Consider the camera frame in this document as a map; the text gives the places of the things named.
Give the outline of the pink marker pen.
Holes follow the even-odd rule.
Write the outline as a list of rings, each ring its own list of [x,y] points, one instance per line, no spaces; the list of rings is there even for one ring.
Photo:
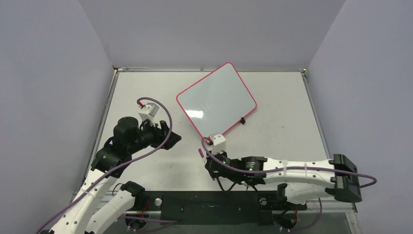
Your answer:
[[[207,159],[206,159],[206,157],[205,157],[205,155],[204,155],[204,152],[203,152],[203,150],[202,150],[201,148],[198,149],[198,153],[199,153],[202,161],[204,162],[204,164],[206,164],[206,163],[207,163]]]

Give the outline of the pink-framed whiteboard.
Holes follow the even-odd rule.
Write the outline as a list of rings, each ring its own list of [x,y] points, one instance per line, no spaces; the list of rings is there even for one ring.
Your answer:
[[[241,75],[227,62],[176,95],[201,137],[225,134],[257,108]]]

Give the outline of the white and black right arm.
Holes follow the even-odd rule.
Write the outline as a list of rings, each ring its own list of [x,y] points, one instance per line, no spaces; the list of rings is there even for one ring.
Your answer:
[[[347,203],[362,201],[357,166],[345,155],[321,161],[288,161],[262,156],[230,159],[226,152],[207,156],[212,178],[227,178],[246,187],[276,184],[275,203],[281,208],[311,199],[333,197]]]

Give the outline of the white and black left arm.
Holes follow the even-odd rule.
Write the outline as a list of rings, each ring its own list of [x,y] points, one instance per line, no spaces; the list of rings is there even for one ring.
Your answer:
[[[182,137],[170,130],[165,121],[154,126],[141,124],[134,117],[123,117],[115,125],[113,136],[100,149],[74,201],[51,217],[36,231],[38,234],[81,234],[86,231],[106,191],[131,164],[133,154],[152,147],[169,150]]]

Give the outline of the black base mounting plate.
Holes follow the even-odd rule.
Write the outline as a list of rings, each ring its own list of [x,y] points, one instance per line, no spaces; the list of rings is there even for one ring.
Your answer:
[[[306,205],[278,203],[276,191],[148,191],[145,199],[129,210],[127,225],[146,226],[133,216],[176,221],[178,225],[273,225],[274,217],[307,210]]]

